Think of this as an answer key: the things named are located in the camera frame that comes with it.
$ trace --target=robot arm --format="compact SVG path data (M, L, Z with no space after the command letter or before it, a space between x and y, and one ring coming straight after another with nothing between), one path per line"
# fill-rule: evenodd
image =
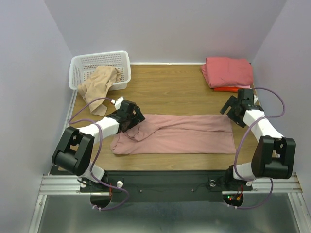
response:
M258 118L265 117L261 106L254 105L253 90L238 91L238 98L231 96L220 113L224 114L228 107L228 117L241 127L250 126ZM292 138L285 138L264 118L256 123L251 131L258 141L252 162L237 165L238 173L246 180L255 178L288 179L292 175L296 143ZM233 166L227 170L227 180L240 177Z
M115 101L114 106L116 111L96 122L102 129L103 139L119 132L125 132L145 119L134 102L124 100L121 97ZM76 176L86 177L97 182L90 174L92 165L90 160L93 145L98 143L99 140L100 131L95 124L78 129L68 127L63 132L56 147L52 162ZM99 180L103 178L105 173L98 166L94 166L92 172Z

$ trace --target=white plastic basket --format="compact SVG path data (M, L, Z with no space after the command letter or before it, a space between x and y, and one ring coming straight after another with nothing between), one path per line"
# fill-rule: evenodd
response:
M76 90L77 86L88 79L97 66L113 66L121 73L121 80L113 83L109 91L125 89L131 80L130 58L127 52L101 52L72 58L69 69L69 87Z

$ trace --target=wooden table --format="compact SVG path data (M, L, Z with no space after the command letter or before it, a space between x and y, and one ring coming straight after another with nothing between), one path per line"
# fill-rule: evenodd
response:
M220 114L219 110L231 95L228 92L214 92L207 85L200 66L131 66L132 79L124 90L109 91L107 97L115 100L124 96L135 102L143 114ZM73 114L86 103L77 94ZM105 101L107 114L114 107ZM89 108L75 120L102 117L92 115ZM78 123L75 128L89 123ZM232 123L236 147L246 130ZM114 155L109 147L112 136L104 139L103 147L96 165L107 170L201 170L227 169L233 164L234 154L137 154ZM255 137L250 133L239 155L239 164L250 162L257 146ZM98 150L94 145L93 158Z

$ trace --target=folded red shirt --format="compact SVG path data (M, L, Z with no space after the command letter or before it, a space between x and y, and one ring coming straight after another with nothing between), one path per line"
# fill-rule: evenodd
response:
M245 59L209 57L201 69L210 88L225 86L249 88L253 83L253 69Z

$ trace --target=pink cloth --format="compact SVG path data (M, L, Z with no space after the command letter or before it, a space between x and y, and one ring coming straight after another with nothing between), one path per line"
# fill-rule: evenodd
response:
M115 135L114 154L186 154L236 152L230 119L223 115L151 115Z
M249 89L253 83L253 69L245 59L209 57L201 70L210 88L236 86Z

